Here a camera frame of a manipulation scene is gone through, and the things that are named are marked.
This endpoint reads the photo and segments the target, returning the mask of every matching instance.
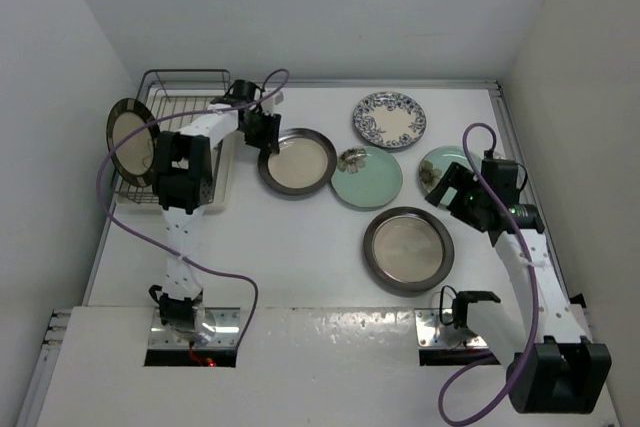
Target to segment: metal rack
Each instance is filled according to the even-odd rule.
[[[216,94],[222,94],[228,90],[230,79],[231,73],[226,69],[148,70],[142,76],[136,99],[145,104],[156,119],[179,112],[206,110]],[[195,114],[186,115],[160,122],[158,127],[161,131],[176,131],[193,122],[197,117]],[[212,159],[214,184],[218,177],[224,143],[231,142],[224,140],[214,148]],[[186,168],[187,162],[177,165]],[[114,191],[120,204],[156,205],[158,203],[158,198],[153,194],[151,186],[137,187],[119,176],[115,179]],[[214,196],[209,201],[210,204],[216,201],[215,197],[214,192]]]

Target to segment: white enclosure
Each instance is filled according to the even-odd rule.
[[[85,0],[126,68],[496,78],[542,0]]]
[[[640,424],[633,398],[640,339],[632,327],[637,0],[0,0],[0,7],[0,427],[18,418],[51,310],[81,302],[104,225],[93,184],[110,107],[135,95],[145,70],[203,67],[256,79],[286,67],[295,79],[503,82],[570,293],[585,294],[595,336],[612,351],[619,417]],[[147,267],[142,275],[152,278]],[[136,288],[96,290],[80,315],[91,323],[112,295],[131,299],[139,313],[148,299],[138,300]]]

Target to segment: dish rack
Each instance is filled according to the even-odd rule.
[[[136,99],[146,105],[153,116],[160,117],[179,112],[205,110],[216,96],[229,88],[231,74],[225,69],[160,69],[145,72]],[[198,115],[186,115],[160,122],[160,131],[176,131],[193,122]],[[218,212],[227,204],[231,187],[231,166],[238,134],[233,133],[212,151],[214,193],[206,212]],[[177,164],[182,168],[187,161]],[[116,174],[116,204],[135,211],[160,212],[158,197],[151,186],[136,187]]]

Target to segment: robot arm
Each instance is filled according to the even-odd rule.
[[[573,316],[548,257],[544,226],[533,205],[519,203],[518,165],[485,153],[482,176],[507,206],[525,238],[526,259],[515,232],[474,174],[453,163],[427,201],[438,205],[449,188],[448,206],[466,224],[488,232],[516,293],[522,322],[512,320],[493,292],[463,291],[453,301],[453,328],[468,329],[487,343],[510,376],[522,355],[532,321],[532,286],[528,266],[536,272],[539,321],[534,349],[509,397],[520,413],[590,413],[607,374],[611,357],[604,344],[591,343]]]
[[[183,332],[198,330],[200,273],[182,257],[197,257],[201,245],[203,215],[214,192],[212,148],[239,130],[248,145],[279,151],[280,115],[271,112],[282,101],[281,94],[251,110],[218,110],[219,104],[228,107],[251,102],[258,90],[256,84],[237,80],[224,96],[212,101],[212,114],[201,115],[177,132],[161,132],[158,138],[153,192],[163,208],[168,245],[182,255],[167,259],[163,285],[152,286],[149,293],[158,303],[163,324]],[[175,164],[182,160],[188,160],[186,169]]]

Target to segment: blue floral plate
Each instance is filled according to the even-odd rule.
[[[353,111],[353,123],[362,137],[379,147],[399,149],[417,142],[427,128],[422,107],[398,92],[376,92]]]

